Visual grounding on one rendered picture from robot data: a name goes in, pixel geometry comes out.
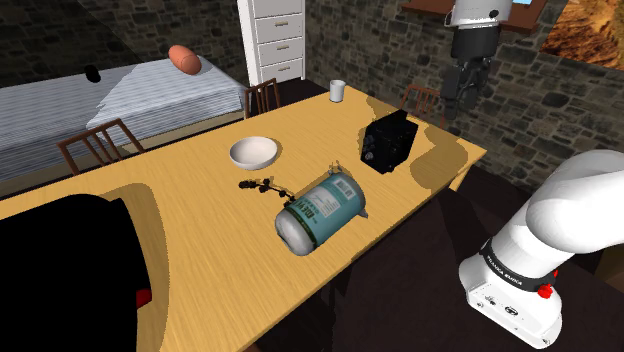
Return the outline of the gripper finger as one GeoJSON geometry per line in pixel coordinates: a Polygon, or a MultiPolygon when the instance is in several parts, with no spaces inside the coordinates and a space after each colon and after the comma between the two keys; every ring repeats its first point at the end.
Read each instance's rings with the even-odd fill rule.
{"type": "Polygon", "coordinates": [[[477,102],[477,97],[486,86],[491,68],[491,58],[481,58],[471,60],[467,64],[468,76],[463,86],[462,107],[466,110],[473,109],[477,102]]]}
{"type": "Polygon", "coordinates": [[[457,115],[462,71],[462,66],[451,66],[444,75],[440,98],[444,102],[444,118],[447,120],[454,120],[457,115]]]}

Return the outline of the brown wooden chair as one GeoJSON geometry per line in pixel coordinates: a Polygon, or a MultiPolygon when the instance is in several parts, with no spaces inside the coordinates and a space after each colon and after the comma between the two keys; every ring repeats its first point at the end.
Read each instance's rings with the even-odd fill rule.
{"type": "Polygon", "coordinates": [[[272,78],[263,83],[260,83],[256,86],[252,86],[247,88],[244,91],[244,118],[250,118],[251,114],[251,105],[252,105],[252,97],[255,97],[257,113],[263,114],[271,110],[271,103],[269,102],[269,88],[273,88],[273,97],[275,98],[275,107],[281,107],[281,100],[279,95],[279,90],[277,86],[277,80],[272,78]]]}
{"type": "Polygon", "coordinates": [[[402,96],[399,108],[404,110],[410,93],[416,93],[416,104],[412,115],[416,118],[424,120],[430,116],[436,102],[440,98],[440,92],[430,88],[424,88],[416,84],[409,84],[402,96]]]}
{"type": "Polygon", "coordinates": [[[108,146],[116,155],[118,161],[121,161],[124,159],[124,157],[121,155],[120,151],[118,150],[117,146],[114,144],[111,136],[107,132],[107,130],[113,126],[117,126],[122,130],[122,132],[126,135],[126,137],[130,140],[130,142],[135,146],[135,148],[137,149],[139,153],[145,152],[145,149],[143,148],[143,146],[139,143],[138,139],[131,133],[128,127],[124,124],[124,122],[121,119],[114,119],[110,122],[104,123],[92,129],[88,129],[85,132],[82,132],[78,135],[72,136],[68,139],[62,140],[57,143],[57,147],[59,148],[62,156],[64,157],[64,160],[68,164],[73,175],[79,175],[81,171],[77,163],[71,156],[71,153],[68,150],[68,146],[79,141],[81,141],[87,147],[87,149],[90,151],[90,153],[95,157],[95,159],[98,161],[98,163],[102,167],[106,166],[107,164],[113,163],[115,159],[111,156],[107,147],[102,143],[101,139],[99,138],[99,135],[102,135],[104,137],[108,146]],[[100,153],[91,145],[89,141],[90,137],[92,137],[93,140],[97,143],[100,151],[107,158],[107,162],[105,162],[102,159],[100,153]]]}

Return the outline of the black box appliance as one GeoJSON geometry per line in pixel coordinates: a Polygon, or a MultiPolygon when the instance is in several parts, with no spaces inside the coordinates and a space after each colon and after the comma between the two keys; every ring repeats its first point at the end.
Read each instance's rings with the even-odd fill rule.
{"type": "Polygon", "coordinates": [[[380,174],[392,172],[408,158],[417,130],[402,109],[371,122],[365,130],[361,161],[380,174]]]}

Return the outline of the teal labelled can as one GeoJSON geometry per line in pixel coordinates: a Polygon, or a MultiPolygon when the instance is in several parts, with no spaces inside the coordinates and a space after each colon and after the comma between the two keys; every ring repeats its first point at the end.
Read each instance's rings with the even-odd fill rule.
{"type": "Polygon", "coordinates": [[[368,217],[363,190],[339,166],[328,177],[286,205],[275,218],[275,229],[286,247],[306,256],[355,216],[368,217]]]}

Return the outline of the white chest of drawers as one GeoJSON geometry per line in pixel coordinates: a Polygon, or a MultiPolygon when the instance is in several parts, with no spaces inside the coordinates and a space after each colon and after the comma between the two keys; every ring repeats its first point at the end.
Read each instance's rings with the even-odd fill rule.
{"type": "Polygon", "coordinates": [[[306,78],[305,0],[237,0],[250,86],[306,78]]]}

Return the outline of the white bowl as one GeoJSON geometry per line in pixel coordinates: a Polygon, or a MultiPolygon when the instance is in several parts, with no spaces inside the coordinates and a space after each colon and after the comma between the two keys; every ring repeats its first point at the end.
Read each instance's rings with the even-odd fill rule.
{"type": "Polygon", "coordinates": [[[271,165],[278,154],[277,143],[267,137],[250,136],[234,143],[229,150],[231,161],[245,170],[259,170],[271,165]]]}

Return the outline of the black twig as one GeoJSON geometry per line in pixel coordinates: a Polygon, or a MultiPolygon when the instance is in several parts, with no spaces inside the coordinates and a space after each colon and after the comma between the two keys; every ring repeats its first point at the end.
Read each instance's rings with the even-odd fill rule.
{"type": "Polygon", "coordinates": [[[254,180],[242,180],[238,184],[240,189],[257,189],[260,193],[266,193],[269,190],[275,191],[281,198],[285,199],[284,207],[294,203],[296,197],[294,194],[289,194],[285,189],[278,189],[270,184],[270,179],[265,178],[261,182],[254,180]]]}

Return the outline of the wooden table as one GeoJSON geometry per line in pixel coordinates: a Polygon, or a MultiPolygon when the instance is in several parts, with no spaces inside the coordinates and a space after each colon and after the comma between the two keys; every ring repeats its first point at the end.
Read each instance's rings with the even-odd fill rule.
{"type": "Polygon", "coordinates": [[[456,187],[484,154],[420,122],[408,158],[380,174],[361,161],[361,141],[391,110],[354,88],[339,103],[321,94],[0,201],[0,219],[71,194],[123,199],[153,287],[138,313],[139,352],[239,352],[431,197],[456,187]],[[229,156],[248,136],[280,146],[275,161],[253,173],[229,156]],[[360,185],[366,213],[296,256],[274,227],[282,199],[239,184],[267,178],[303,194],[333,166],[360,185]]]}

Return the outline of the bed with striped cover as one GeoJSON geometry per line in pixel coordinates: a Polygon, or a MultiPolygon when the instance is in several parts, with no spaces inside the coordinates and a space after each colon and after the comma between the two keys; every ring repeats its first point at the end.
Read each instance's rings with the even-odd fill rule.
{"type": "MultiPolygon", "coordinates": [[[[163,59],[0,89],[0,197],[70,175],[57,143],[121,119],[145,149],[241,117],[244,85],[206,59],[188,75],[163,59]]],[[[136,152],[107,130],[122,156],[136,152]]],[[[68,148],[80,169],[98,164],[82,142],[68,148]]]]}

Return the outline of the large black object red part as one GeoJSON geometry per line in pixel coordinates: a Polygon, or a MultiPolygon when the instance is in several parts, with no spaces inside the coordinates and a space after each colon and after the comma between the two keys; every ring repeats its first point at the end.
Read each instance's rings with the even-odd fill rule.
{"type": "Polygon", "coordinates": [[[136,352],[151,299],[122,199],[70,195],[0,220],[0,352],[136,352]]]}

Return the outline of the window with wooden frame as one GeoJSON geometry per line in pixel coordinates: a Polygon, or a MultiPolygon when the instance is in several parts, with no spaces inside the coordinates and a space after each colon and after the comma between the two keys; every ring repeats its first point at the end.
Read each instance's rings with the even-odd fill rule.
{"type": "MultiPolygon", "coordinates": [[[[409,0],[402,3],[404,11],[444,17],[449,13],[455,0],[409,0]]],[[[530,35],[538,27],[537,20],[547,0],[531,0],[530,4],[513,3],[507,21],[500,24],[502,30],[530,35]]]]}

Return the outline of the orange brown wall picture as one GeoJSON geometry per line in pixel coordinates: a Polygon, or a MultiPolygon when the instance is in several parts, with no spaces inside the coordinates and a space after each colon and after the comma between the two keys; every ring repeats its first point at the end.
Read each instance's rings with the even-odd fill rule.
{"type": "Polygon", "coordinates": [[[624,71],[624,0],[568,0],[540,51],[624,71]]]}

